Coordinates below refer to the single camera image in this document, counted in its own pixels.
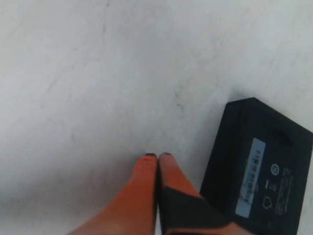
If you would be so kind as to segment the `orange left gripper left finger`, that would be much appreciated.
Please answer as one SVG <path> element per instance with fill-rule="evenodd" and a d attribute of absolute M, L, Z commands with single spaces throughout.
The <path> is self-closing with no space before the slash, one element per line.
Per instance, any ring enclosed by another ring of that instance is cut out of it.
<path fill-rule="evenodd" d="M 129 182 L 95 217 L 71 235 L 153 235 L 157 214 L 157 156 L 147 153 L 135 164 Z"/>

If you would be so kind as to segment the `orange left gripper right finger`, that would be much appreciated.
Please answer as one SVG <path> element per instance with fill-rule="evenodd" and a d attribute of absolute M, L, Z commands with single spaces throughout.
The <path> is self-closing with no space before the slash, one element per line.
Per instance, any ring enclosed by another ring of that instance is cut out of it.
<path fill-rule="evenodd" d="M 159 160 L 160 220 L 164 235 L 236 235 L 238 226 L 224 218 L 197 192 L 172 154 Z"/>

